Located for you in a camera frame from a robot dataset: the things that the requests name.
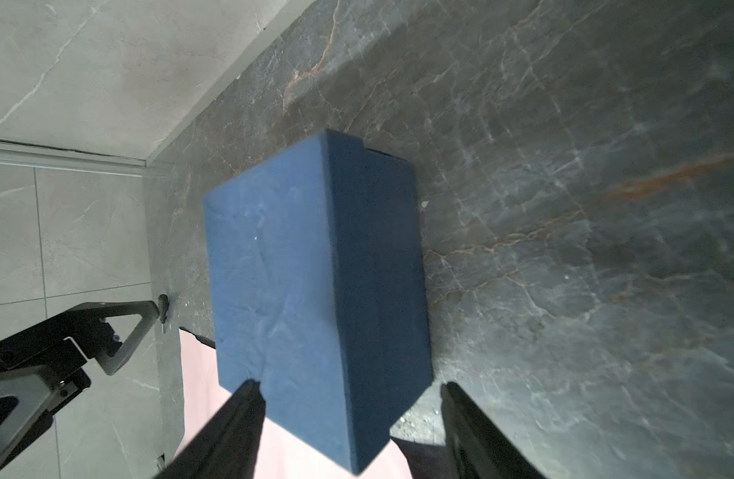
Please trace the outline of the pink wrapping paper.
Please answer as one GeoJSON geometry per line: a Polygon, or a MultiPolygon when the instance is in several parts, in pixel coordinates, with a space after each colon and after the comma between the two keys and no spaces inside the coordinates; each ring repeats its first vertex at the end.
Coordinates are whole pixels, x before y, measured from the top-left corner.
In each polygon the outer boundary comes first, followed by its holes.
{"type": "MultiPolygon", "coordinates": [[[[231,397],[219,385],[217,353],[205,339],[182,329],[180,347],[185,433],[177,452],[182,452],[189,445],[231,397]]],[[[353,476],[274,422],[267,419],[263,423],[255,466],[256,478],[353,476]]],[[[398,445],[389,442],[360,476],[372,479],[410,479],[412,474],[398,445]]]]}

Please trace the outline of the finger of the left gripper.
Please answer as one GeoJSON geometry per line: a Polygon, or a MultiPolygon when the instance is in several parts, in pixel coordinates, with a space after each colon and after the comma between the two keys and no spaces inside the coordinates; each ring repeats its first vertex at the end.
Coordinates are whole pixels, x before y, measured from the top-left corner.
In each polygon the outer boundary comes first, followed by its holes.
{"type": "Polygon", "coordinates": [[[0,372],[47,366],[69,376],[95,360],[113,375],[159,320],[154,301],[81,303],[0,340],[0,372]]]}
{"type": "Polygon", "coordinates": [[[47,432],[54,415],[91,384],[82,369],[67,378],[47,365],[0,372],[0,470],[47,432]]]}

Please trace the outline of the blue gift box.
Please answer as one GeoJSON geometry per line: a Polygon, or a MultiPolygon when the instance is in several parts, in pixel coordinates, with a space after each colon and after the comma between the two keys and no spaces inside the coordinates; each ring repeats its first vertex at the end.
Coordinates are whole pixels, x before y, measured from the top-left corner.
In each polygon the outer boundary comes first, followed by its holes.
{"type": "Polygon", "coordinates": [[[219,383],[359,474],[432,384],[411,165],[326,130],[203,198],[219,383]]]}

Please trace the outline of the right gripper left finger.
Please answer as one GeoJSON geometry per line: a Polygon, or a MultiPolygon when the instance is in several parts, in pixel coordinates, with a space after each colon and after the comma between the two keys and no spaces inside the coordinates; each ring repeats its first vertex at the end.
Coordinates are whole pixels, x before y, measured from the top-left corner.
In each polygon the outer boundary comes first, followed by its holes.
{"type": "Polygon", "coordinates": [[[264,419],[260,383],[249,379],[157,479],[253,477],[264,419]]]}

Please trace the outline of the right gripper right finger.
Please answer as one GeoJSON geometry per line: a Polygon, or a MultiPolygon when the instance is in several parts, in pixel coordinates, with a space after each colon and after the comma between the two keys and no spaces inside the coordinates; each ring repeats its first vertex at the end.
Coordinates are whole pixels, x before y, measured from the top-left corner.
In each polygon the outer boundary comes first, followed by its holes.
{"type": "Polygon", "coordinates": [[[546,479],[456,382],[440,388],[446,447],[459,478],[546,479]]]}

